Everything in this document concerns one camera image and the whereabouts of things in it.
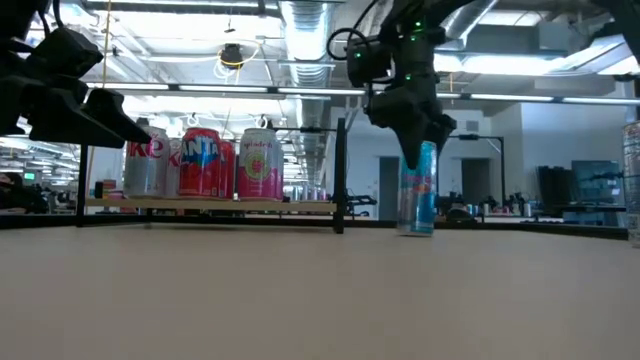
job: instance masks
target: white tabletop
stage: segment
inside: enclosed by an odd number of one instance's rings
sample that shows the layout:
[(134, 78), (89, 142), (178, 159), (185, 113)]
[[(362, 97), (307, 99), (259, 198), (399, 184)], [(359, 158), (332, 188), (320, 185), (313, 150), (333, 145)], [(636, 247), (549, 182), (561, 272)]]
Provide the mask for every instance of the white tabletop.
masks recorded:
[(0, 359), (637, 360), (639, 279), (533, 233), (0, 231)]

